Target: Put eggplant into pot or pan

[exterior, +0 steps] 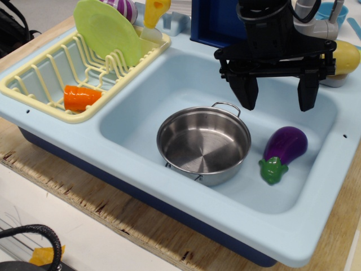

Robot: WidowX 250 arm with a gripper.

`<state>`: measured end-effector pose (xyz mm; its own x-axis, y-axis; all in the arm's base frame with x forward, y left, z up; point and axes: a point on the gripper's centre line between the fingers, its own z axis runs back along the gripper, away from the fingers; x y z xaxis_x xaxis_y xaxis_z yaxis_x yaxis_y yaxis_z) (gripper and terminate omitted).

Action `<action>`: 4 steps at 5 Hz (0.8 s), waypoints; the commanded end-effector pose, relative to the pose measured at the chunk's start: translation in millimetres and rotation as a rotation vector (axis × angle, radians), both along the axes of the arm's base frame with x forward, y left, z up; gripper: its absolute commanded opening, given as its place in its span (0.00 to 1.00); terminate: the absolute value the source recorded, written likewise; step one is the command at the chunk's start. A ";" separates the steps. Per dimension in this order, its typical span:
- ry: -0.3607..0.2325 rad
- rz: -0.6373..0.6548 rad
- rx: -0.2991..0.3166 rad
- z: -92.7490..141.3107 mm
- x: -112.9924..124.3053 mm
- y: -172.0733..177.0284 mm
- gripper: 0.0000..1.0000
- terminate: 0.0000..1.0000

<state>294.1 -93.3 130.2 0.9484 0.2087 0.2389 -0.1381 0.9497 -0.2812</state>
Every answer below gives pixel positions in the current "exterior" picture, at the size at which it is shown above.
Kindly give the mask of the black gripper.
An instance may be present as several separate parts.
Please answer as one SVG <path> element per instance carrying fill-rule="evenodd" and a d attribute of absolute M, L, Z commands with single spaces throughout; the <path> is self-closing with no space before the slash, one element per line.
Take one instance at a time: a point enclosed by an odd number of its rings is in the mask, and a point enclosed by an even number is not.
<path fill-rule="evenodd" d="M 335 74 L 335 40 L 306 36 L 294 26 L 294 16 L 307 23 L 320 5 L 316 1 L 312 15 L 300 19 L 291 1 L 238 1 L 236 11 L 244 23 L 246 39 L 218 49 L 214 57 L 221 64 L 221 77 L 244 108 L 255 108 L 256 77 L 299 76 L 309 69 L 319 72 L 320 80 Z M 318 89 L 317 76 L 300 76 L 297 91 L 302 112 L 314 108 Z"/>

